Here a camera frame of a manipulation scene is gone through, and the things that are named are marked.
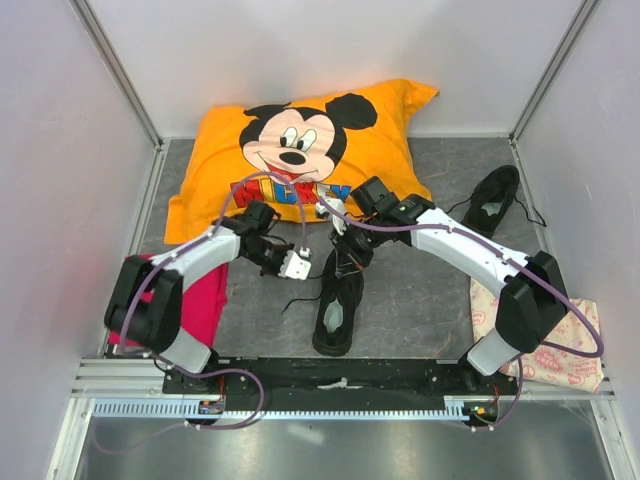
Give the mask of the right aluminium frame post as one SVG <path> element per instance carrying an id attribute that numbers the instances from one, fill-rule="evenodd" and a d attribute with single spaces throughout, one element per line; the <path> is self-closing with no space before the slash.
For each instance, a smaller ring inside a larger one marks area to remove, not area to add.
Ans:
<path id="1" fill-rule="evenodd" d="M 533 120 L 599 4 L 599 0 L 583 0 L 580 2 L 509 134 L 509 140 L 512 145 L 517 144 Z"/>

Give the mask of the aluminium slotted rail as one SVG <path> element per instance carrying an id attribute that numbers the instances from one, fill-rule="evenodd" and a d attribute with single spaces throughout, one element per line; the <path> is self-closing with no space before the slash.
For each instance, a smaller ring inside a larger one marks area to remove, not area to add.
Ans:
<path id="1" fill-rule="evenodd" d="M 398 392 L 333 390 L 276 392 L 256 411 L 253 397 L 228 395 L 224 401 L 202 398 L 98 399 L 96 418 L 185 420 L 435 420 L 465 421 L 475 410 L 493 407 L 491 397 L 402 396 Z"/>

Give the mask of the aluminium frame post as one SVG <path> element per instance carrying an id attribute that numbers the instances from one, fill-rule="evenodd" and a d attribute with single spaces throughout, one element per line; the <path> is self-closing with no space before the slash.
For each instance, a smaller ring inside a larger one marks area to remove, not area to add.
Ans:
<path id="1" fill-rule="evenodd" d="M 509 140 L 512 145 L 517 144 L 533 120 L 599 4 L 599 0 L 583 0 L 580 2 L 509 134 Z"/>
<path id="2" fill-rule="evenodd" d="M 69 3 L 83 24 L 85 31 L 91 38 L 121 94 L 124 96 L 124 99 L 134 113 L 134 116 L 139 122 L 144 134 L 154 148 L 156 150 L 160 150 L 164 144 L 162 135 L 154 125 L 151 116 L 134 87 L 130 76 L 120 60 L 115 47 L 110 41 L 106 30 L 102 26 L 98 15 L 94 11 L 91 2 L 87 0 L 70 0 Z"/>

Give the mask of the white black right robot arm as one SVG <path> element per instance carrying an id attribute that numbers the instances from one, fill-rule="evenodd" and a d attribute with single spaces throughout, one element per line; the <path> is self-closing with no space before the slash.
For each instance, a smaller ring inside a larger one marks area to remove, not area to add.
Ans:
<path id="1" fill-rule="evenodd" d="M 378 177 L 351 196 L 364 215 L 361 220 L 349 218 L 337 198 L 321 198 L 316 213 L 331 219 L 333 242 L 355 268 L 367 266 L 378 246 L 400 241 L 446 261 L 497 299 L 494 326 L 467 351 L 467 362 L 458 368 L 465 391 L 483 392 L 503 364 L 533 352 L 567 314 L 564 281 L 550 254 L 528 255 L 504 247 L 418 194 L 399 199 Z"/>

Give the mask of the orange Mickey pillow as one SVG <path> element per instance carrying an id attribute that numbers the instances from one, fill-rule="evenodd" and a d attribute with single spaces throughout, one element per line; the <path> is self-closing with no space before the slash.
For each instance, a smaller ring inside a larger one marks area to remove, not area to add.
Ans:
<path id="1" fill-rule="evenodd" d="M 263 201 L 283 220 L 316 219 L 321 196 L 342 200 L 373 176 L 399 198 L 430 198 L 407 140 L 411 117 L 438 90 L 394 79 L 287 104 L 213 107 L 202 119 L 184 181 L 168 203 L 164 241 L 185 243 L 220 212 Z"/>

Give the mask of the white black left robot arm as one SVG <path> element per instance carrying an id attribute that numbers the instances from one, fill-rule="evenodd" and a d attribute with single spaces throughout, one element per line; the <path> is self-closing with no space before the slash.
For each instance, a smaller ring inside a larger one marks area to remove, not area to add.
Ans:
<path id="1" fill-rule="evenodd" d="M 244 212 L 223 217 L 184 246 L 165 254 L 125 259 L 109 300 L 104 323 L 123 341 L 131 340 L 185 370 L 185 382 L 208 393 L 219 382 L 213 349 L 182 326 L 184 295 L 215 269 L 245 258 L 262 275 L 305 279 L 310 263 L 292 244 L 266 239 L 277 213 L 252 201 Z"/>

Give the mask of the left aluminium frame post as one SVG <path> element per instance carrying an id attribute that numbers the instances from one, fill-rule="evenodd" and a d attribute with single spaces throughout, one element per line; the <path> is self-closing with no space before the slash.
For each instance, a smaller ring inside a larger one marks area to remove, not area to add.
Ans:
<path id="1" fill-rule="evenodd" d="M 98 15 L 94 11 L 91 2 L 87 0 L 70 0 L 69 3 L 83 24 L 85 31 L 91 38 L 121 94 L 124 96 L 124 99 L 134 113 L 134 116 L 139 122 L 144 134 L 154 148 L 156 150 L 160 150 L 164 144 L 162 135 L 154 125 L 151 116 L 134 87 L 130 76 L 120 60 L 115 47 L 110 41 L 106 30 L 102 26 Z"/>

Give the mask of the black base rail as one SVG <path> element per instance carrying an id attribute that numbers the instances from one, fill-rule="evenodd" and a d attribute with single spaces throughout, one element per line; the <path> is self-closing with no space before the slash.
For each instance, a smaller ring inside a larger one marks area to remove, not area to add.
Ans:
<path id="1" fill-rule="evenodd" d="M 231 368 L 221 378 L 195 379 L 171 370 L 163 379 L 165 394 L 222 394 L 253 397 L 259 389 L 249 378 L 261 381 L 265 398 L 276 392 L 317 392 L 363 390 L 398 392 L 402 396 L 504 397 L 516 393 L 517 386 L 504 374 L 483 377 L 471 366 L 456 360 L 385 358 L 248 358 L 221 357 L 213 371 Z"/>

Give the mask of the magenta folded cloth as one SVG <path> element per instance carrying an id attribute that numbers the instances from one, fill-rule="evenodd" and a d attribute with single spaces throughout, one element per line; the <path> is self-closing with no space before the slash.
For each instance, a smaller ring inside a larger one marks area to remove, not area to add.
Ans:
<path id="1" fill-rule="evenodd" d="M 130 256 L 121 266 L 104 316 L 110 344 L 120 342 L 131 301 L 152 268 L 148 255 Z M 126 344 L 162 353 L 183 329 L 211 347 L 227 301 L 227 277 L 228 266 L 224 264 L 184 289 L 177 272 L 159 272 L 141 295 L 127 330 Z"/>

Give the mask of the black shoe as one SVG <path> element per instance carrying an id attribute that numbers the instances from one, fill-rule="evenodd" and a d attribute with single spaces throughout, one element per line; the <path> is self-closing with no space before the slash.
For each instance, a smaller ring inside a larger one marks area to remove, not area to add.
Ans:
<path id="1" fill-rule="evenodd" d="M 356 310 L 363 297 L 363 274 L 355 270 L 339 277 L 342 266 L 351 266 L 349 258 L 332 250 L 321 274 L 312 344 L 324 356 L 340 357 L 351 348 Z"/>
<path id="2" fill-rule="evenodd" d="M 515 200 L 520 175 L 513 165 L 500 166 L 474 189 L 462 224 L 491 239 Z"/>

